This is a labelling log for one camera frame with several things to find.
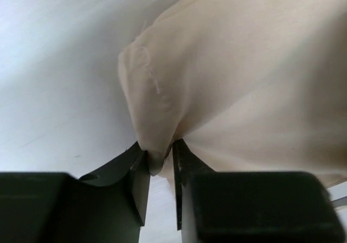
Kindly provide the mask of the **beige trousers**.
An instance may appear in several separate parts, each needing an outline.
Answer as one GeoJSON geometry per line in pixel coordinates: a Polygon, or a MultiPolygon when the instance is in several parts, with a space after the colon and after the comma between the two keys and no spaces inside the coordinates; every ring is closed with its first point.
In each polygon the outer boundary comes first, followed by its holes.
{"type": "Polygon", "coordinates": [[[346,0],[180,0],[118,72],[153,175],[183,138],[217,171],[346,180],[346,0]]]}

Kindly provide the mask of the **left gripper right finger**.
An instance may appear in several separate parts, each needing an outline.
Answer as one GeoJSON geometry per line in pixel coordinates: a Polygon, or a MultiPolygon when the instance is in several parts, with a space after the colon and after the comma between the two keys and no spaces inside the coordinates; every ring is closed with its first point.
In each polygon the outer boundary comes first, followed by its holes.
{"type": "Polygon", "coordinates": [[[217,172],[184,140],[172,146],[183,242],[342,242],[330,195],[312,174],[217,172]]]}

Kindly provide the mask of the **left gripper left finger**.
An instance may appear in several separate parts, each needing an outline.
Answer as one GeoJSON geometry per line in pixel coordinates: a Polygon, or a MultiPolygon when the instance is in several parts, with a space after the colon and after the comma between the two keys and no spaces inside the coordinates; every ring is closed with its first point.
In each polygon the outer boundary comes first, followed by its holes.
{"type": "Polygon", "coordinates": [[[138,144],[94,171],[1,173],[1,242],[138,242],[150,174],[138,144]]]}

